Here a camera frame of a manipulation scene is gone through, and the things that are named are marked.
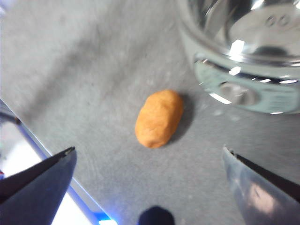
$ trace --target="gray surface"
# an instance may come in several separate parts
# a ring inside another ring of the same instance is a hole
[[[299,183],[299,116],[208,97],[175,18],[167,0],[20,1],[1,21],[1,98],[53,153],[76,147],[75,177],[120,225],[154,204],[177,225],[239,225],[222,146]],[[185,112],[171,143],[149,150],[135,120],[166,88],[184,94]]]

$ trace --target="orange clay ball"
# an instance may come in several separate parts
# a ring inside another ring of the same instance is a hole
[[[173,90],[162,90],[150,95],[135,124],[135,135],[140,144],[158,148],[166,144],[176,131],[183,113],[183,101]]]

